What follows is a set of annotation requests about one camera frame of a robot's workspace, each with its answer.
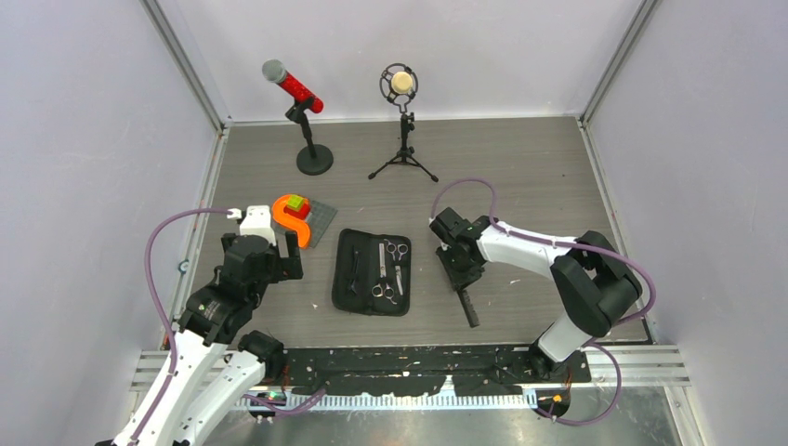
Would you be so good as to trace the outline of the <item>silver hair scissors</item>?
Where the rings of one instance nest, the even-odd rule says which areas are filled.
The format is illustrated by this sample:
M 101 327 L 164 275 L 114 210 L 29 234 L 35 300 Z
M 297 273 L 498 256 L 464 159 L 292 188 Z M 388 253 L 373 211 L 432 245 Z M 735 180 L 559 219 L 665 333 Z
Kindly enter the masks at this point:
M 408 253 L 409 246 L 404 241 L 386 238 L 374 240 L 372 242 L 373 277 L 378 279 L 387 276 Z

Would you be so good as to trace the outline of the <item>black comb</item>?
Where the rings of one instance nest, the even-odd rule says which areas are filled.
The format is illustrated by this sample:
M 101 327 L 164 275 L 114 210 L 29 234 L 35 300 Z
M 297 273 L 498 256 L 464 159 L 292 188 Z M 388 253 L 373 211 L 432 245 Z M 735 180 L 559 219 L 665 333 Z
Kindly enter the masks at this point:
M 466 320 L 471 328 L 479 326 L 479 316 L 472 304 L 470 295 L 466 289 L 457 292 L 461 306 L 466 315 Z

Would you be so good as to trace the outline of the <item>black tool pouch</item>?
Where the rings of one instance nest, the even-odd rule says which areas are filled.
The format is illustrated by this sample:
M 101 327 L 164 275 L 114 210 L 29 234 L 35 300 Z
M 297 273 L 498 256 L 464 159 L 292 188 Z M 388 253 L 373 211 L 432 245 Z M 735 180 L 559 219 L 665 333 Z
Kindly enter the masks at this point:
M 409 246 L 407 256 L 403 261 L 398 262 L 393 271 L 388 274 L 393 287 L 397 290 L 397 300 L 399 302 L 397 306 L 388 303 L 385 299 L 374 298 L 371 295 L 372 286 L 376 281 L 372 274 L 372 242 L 383 238 L 404 241 Z M 358 295 L 350 295 L 347 292 L 353 246 L 358 246 L 361 249 Z M 401 317 L 406 315 L 411 306 L 412 250 L 412 242 L 405 236 L 372 234 L 352 229 L 342 230 L 337 243 L 335 275 L 331 295 L 334 307 L 341 311 L 368 316 Z

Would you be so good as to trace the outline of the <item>silver thinning scissors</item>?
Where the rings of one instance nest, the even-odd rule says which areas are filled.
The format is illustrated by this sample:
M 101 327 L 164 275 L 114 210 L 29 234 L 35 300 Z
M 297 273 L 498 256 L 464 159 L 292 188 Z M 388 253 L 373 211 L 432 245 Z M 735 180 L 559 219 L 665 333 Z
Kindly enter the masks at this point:
M 371 295 L 374 298 L 385 299 L 388 303 L 395 306 L 399 304 L 397 290 L 393 287 L 385 266 L 379 268 L 378 278 L 372 286 Z

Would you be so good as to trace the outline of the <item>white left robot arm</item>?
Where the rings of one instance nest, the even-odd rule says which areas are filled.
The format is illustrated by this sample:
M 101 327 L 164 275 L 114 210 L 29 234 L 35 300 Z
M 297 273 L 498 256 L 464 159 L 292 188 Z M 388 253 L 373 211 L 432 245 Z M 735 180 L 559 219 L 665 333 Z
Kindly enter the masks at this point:
M 111 445 L 201 445 L 251 387 L 283 377 L 282 342 L 239 332 L 270 284 L 303 277 L 298 237 L 288 230 L 284 239 L 287 256 L 258 235 L 222 236 L 222 265 L 189 297 L 169 357 Z

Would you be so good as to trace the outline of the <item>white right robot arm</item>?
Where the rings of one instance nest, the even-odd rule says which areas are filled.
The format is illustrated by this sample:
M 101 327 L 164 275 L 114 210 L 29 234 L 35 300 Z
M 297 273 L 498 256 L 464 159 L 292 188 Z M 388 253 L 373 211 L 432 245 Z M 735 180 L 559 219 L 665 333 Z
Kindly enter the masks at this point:
M 436 254 L 471 326 L 477 326 L 478 317 L 466 290 L 488 263 L 525 269 L 556 285 L 563 312 L 526 354 L 533 374 L 543 381 L 563 374 L 568 358 L 606 335 L 643 292 L 624 258 L 595 231 L 579 238 L 548 236 L 490 216 L 469 221 L 451 207 L 434 216 L 429 227 L 440 240 Z

